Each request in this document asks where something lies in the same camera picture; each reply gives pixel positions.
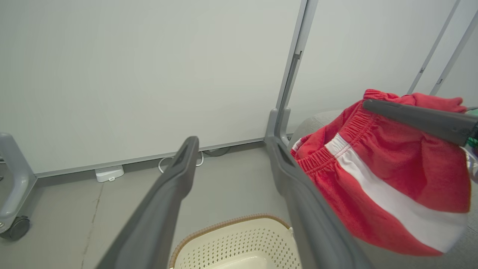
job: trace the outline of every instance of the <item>clothing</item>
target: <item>clothing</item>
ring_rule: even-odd
[[[291,154],[356,237],[402,254],[447,252],[467,226],[471,186],[456,145],[362,108],[366,99],[464,113],[462,99],[366,90]]]

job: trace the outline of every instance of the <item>gray fabric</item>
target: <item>gray fabric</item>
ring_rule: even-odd
[[[301,137],[329,124],[342,111],[328,111],[314,115],[302,122],[293,134],[289,150]],[[377,269],[476,269],[478,268],[478,186],[472,183],[471,210],[468,228],[456,245],[440,257],[415,257],[402,255],[370,245],[360,239],[357,244]]]

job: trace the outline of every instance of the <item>gray stand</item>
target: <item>gray stand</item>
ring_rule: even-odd
[[[13,189],[0,209],[0,236],[17,240],[29,229],[30,221],[25,216],[17,217],[36,182],[36,177],[10,134],[0,133],[0,153],[13,175]]]

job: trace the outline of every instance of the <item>gray floor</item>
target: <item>gray floor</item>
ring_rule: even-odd
[[[125,175],[114,182],[98,183],[93,171],[40,179],[30,206],[23,209],[32,227],[17,242],[0,240],[0,268],[95,268],[160,175],[157,165],[157,160],[125,165]],[[6,173],[5,165],[0,172]],[[0,201],[10,187],[6,175],[0,181]],[[254,213],[289,222],[262,142],[205,158],[181,204],[173,248],[190,233]]]

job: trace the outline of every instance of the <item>laundry basket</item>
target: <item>laundry basket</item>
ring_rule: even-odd
[[[186,237],[176,247],[174,269],[301,269],[292,228],[268,214],[221,222]]]

